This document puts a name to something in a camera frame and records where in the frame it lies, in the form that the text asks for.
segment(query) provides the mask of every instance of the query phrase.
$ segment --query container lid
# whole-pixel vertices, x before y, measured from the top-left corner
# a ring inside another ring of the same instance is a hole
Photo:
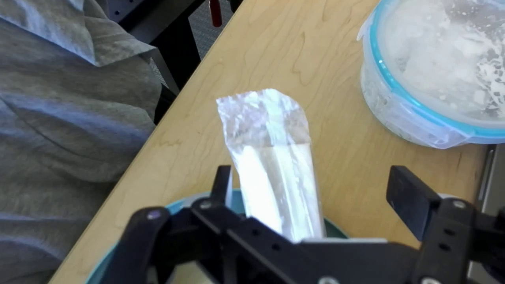
[[[371,35],[383,71],[414,101],[505,134],[505,2],[383,0]]]

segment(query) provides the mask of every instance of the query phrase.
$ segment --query black mount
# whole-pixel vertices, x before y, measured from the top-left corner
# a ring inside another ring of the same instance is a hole
[[[211,197],[171,216],[166,208],[133,215],[102,283],[166,283],[196,260],[215,283],[454,284],[469,283],[476,260],[505,281],[505,210],[479,213],[461,199],[441,199],[406,167],[392,167],[387,201],[422,242],[291,243],[255,218],[228,208],[231,166],[222,166]]]

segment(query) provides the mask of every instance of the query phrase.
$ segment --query blue lid rim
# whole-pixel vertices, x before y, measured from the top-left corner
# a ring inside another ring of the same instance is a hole
[[[427,104],[424,104],[422,101],[414,98],[395,79],[394,73],[389,70],[389,66],[386,65],[386,60],[384,60],[384,57],[381,54],[379,36],[378,36],[379,35],[381,19],[383,19],[384,13],[387,11],[389,5],[392,5],[394,2],[395,0],[379,0],[379,3],[376,6],[376,11],[373,14],[371,27],[370,27],[370,46],[371,46],[371,54],[373,54],[375,63],[379,68],[379,73],[381,73],[383,79],[394,90],[394,93],[397,96],[400,96],[401,100],[414,104],[416,107],[413,111],[416,111],[419,115],[422,115],[424,118],[427,118],[431,123],[452,126],[452,128],[458,130],[461,134],[465,134],[468,137],[504,139],[505,130],[491,130],[491,128],[461,123],[461,122],[457,122],[454,118],[449,118],[449,117],[430,109]]]

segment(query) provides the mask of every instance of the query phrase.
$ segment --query wooden table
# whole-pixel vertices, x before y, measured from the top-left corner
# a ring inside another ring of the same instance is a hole
[[[373,0],[245,2],[53,281],[83,283],[138,208],[207,191],[217,167],[233,163],[215,100],[247,90],[278,89],[307,111],[324,213],[353,237],[417,245],[386,202],[392,164],[474,201],[484,147],[417,147],[368,111],[357,33],[373,6]]]

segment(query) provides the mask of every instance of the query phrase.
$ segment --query gray fabric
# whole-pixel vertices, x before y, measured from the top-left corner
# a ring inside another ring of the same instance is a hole
[[[0,283],[46,283],[154,130],[162,84],[136,55],[152,47],[116,29],[98,68],[21,27],[0,19]]]
[[[7,0],[0,19],[103,66],[154,49],[108,21],[94,0]]]

